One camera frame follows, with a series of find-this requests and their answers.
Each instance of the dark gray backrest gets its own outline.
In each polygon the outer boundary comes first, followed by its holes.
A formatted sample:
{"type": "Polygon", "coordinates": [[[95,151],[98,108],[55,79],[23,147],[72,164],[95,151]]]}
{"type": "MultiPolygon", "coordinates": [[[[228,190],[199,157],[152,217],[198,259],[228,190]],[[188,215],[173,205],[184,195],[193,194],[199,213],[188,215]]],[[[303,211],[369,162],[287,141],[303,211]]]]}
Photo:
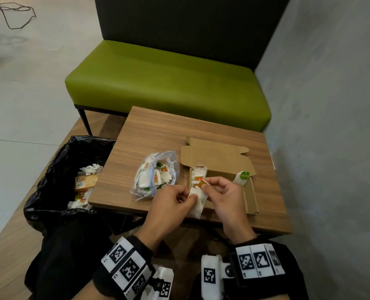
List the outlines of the dark gray backrest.
{"type": "Polygon", "coordinates": [[[289,0],[95,0],[103,38],[255,69],[289,0]]]}

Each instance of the black metal bench leg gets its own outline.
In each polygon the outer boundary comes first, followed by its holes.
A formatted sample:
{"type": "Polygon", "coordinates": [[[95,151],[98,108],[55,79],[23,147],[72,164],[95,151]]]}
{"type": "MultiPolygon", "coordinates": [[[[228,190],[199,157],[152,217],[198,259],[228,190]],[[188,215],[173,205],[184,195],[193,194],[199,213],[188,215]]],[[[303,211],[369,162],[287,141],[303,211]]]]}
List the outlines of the black metal bench leg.
{"type": "Polygon", "coordinates": [[[80,109],[78,109],[78,113],[79,113],[79,115],[81,116],[81,119],[82,119],[83,123],[85,124],[85,127],[86,127],[86,130],[88,131],[88,134],[89,134],[90,136],[92,136],[92,131],[90,130],[90,126],[89,126],[88,119],[87,119],[87,117],[86,117],[85,110],[80,110],[80,109]]]}

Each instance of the green cushion seat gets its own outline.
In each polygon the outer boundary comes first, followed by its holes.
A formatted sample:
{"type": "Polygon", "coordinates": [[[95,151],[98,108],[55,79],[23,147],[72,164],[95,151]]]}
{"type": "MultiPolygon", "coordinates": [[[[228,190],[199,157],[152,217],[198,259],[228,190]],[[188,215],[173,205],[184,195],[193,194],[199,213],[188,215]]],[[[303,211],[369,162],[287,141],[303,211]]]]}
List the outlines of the green cushion seat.
{"type": "Polygon", "coordinates": [[[65,82],[87,107],[136,105],[254,131],[271,118],[250,69],[139,45],[103,40],[65,82]]]}

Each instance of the left hand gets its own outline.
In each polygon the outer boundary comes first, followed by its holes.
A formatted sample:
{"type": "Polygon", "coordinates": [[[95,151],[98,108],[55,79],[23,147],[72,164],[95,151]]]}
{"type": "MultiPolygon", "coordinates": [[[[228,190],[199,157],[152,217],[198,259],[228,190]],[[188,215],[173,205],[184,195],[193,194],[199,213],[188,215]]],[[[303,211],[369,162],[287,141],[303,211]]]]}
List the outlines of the left hand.
{"type": "Polygon", "coordinates": [[[143,226],[135,236],[155,251],[162,239],[181,225],[197,202],[197,195],[188,197],[183,185],[167,185],[157,190],[143,226]]]}

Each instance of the cardboard box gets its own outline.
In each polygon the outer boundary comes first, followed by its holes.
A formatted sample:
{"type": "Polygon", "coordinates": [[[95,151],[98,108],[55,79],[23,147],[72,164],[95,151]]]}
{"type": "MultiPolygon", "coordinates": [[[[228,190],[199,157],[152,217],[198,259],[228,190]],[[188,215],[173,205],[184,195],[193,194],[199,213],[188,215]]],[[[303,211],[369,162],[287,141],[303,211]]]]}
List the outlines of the cardboard box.
{"type": "MultiPolygon", "coordinates": [[[[189,145],[181,148],[181,163],[184,166],[195,167],[199,165],[207,166],[207,176],[223,176],[230,181],[240,171],[248,171],[250,178],[243,188],[243,199],[245,200],[246,212],[257,214],[256,194],[253,186],[252,177],[256,175],[252,161],[249,157],[242,154],[249,149],[244,146],[206,141],[189,136],[185,137],[189,145]]],[[[192,184],[192,174],[189,173],[188,186],[192,184]]],[[[214,209],[212,202],[206,201],[205,208],[214,209]]]]}
{"type": "Polygon", "coordinates": [[[79,176],[75,178],[75,190],[83,191],[89,187],[94,187],[100,174],[93,174],[89,176],[79,176]]]}

